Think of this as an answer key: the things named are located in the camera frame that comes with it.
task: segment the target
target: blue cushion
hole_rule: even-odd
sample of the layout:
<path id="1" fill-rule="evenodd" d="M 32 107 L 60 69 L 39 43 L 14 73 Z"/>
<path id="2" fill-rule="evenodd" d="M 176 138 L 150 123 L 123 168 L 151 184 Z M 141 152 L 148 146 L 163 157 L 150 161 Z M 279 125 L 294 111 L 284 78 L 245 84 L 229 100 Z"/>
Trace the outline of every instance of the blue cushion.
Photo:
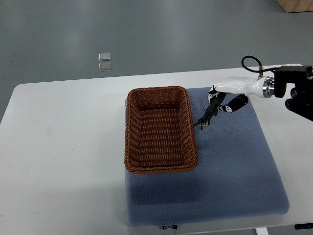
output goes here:
<path id="1" fill-rule="evenodd" d="M 210 88 L 187 89 L 194 123 L 208 106 Z M 236 95 L 227 94 L 223 104 Z M 173 225 L 283 214 L 288 198 L 252 104 L 219 112 L 211 125 L 195 127 L 199 164 L 185 173 L 126 179 L 129 226 Z"/>

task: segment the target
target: robotic arm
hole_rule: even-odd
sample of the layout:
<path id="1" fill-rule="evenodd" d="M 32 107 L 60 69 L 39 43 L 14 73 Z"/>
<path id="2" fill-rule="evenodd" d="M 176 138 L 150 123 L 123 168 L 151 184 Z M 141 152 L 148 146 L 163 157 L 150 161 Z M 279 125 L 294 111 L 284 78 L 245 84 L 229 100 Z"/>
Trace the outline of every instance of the robotic arm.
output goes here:
<path id="1" fill-rule="evenodd" d="M 244 60 L 252 58 L 259 63 L 259 70 L 252 70 L 245 66 Z M 209 107 L 205 114 L 194 125 L 201 124 L 201 130 L 209 125 L 212 117 L 219 111 L 235 112 L 248 103 L 248 96 L 255 94 L 261 98 L 272 95 L 282 98 L 285 95 L 287 83 L 295 84 L 291 90 L 291 98 L 285 106 L 288 110 L 313 121 L 313 73 L 312 66 L 281 66 L 264 70 L 261 62 L 253 56 L 245 56 L 242 66 L 250 72 L 259 73 L 257 78 L 229 77 L 213 85 L 209 91 Z M 271 71 L 274 77 L 263 76 L 263 72 Z M 228 104 L 222 105 L 227 93 L 238 94 Z"/>

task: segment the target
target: label tag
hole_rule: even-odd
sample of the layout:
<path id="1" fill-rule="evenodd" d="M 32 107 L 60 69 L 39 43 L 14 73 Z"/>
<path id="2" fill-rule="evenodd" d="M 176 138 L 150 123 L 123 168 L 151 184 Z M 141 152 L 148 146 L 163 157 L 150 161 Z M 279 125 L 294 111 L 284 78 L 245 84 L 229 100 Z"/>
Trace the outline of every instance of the label tag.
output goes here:
<path id="1" fill-rule="evenodd" d="M 165 229 L 175 229 L 177 230 L 177 225 L 167 225 L 167 226 L 163 226 L 163 230 Z"/>

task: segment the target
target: metal connector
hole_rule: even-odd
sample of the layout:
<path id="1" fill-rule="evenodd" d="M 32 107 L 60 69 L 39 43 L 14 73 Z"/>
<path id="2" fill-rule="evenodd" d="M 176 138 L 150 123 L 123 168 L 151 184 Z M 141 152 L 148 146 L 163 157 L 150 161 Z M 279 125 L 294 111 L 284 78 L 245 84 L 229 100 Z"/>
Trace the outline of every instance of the metal connector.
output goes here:
<path id="1" fill-rule="evenodd" d="M 270 98 L 274 95 L 274 78 L 273 77 L 266 77 L 263 83 L 263 96 L 265 98 Z"/>

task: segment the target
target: brown woven basket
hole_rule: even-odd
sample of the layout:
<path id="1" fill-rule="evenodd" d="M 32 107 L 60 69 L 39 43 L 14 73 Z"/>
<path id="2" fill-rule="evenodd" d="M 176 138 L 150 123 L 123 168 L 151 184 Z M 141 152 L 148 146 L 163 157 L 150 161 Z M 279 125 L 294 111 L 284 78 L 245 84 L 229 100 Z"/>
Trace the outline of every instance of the brown woven basket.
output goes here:
<path id="1" fill-rule="evenodd" d="M 138 88 L 126 107 L 125 167 L 134 174 L 193 170 L 198 164 L 188 92 Z"/>

